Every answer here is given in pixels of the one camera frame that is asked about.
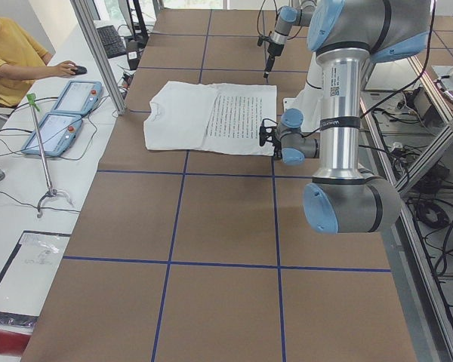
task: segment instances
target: person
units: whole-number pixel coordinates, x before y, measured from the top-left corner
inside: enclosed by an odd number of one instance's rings
[[[49,66],[51,58],[15,21],[0,17],[0,106],[15,107],[37,79],[74,75],[73,61]]]

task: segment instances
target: monitor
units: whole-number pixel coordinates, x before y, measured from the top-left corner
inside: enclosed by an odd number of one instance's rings
[[[143,12],[139,0],[132,0],[132,2],[137,22],[134,22],[130,0],[119,0],[119,9],[121,9],[122,16],[132,34],[132,38],[138,43],[140,48],[144,48],[149,40],[149,34],[146,29],[146,24],[144,23]]]

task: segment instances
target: green handle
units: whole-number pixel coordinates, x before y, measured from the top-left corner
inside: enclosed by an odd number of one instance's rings
[[[37,111],[40,112],[39,106],[37,106],[37,104],[35,103],[36,99],[37,99],[37,97],[35,96],[35,93],[27,94],[27,100],[29,101],[30,106],[37,109]]]

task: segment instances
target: window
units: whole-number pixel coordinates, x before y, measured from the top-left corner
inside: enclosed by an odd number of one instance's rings
[[[122,20],[118,1],[124,0],[94,0],[97,12],[102,20]],[[224,0],[163,0],[165,7],[172,9],[223,9]],[[156,20],[153,0],[140,0],[145,22]]]

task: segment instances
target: computer mouse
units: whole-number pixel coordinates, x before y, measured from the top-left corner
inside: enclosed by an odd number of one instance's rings
[[[88,72],[87,68],[85,66],[75,66],[77,69],[73,69],[72,71],[74,72],[75,75],[81,75],[85,74]]]

